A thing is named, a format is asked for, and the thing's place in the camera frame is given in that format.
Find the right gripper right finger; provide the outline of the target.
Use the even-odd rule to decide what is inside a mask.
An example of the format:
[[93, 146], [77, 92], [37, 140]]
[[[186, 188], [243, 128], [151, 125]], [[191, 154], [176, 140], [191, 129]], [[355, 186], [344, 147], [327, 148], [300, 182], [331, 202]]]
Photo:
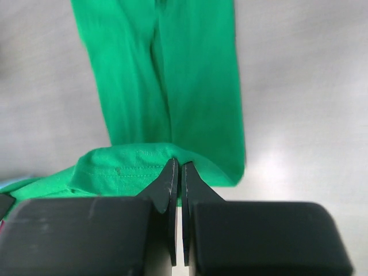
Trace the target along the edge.
[[227, 201], [193, 163], [181, 173], [190, 275], [352, 275], [333, 217], [314, 202]]

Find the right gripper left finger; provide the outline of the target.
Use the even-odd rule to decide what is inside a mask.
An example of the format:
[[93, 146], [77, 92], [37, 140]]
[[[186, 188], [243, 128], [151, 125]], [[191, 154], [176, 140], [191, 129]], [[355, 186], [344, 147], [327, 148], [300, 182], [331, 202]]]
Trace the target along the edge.
[[171, 275], [177, 197], [170, 159], [134, 197], [24, 201], [1, 233], [1, 274]]

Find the green t shirt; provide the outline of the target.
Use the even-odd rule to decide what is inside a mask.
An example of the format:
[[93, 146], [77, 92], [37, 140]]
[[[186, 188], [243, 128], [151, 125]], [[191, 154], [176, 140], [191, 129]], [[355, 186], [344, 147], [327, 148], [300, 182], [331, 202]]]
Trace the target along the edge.
[[232, 1], [72, 1], [111, 146], [9, 194], [134, 196], [171, 158], [212, 186], [244, 173]]

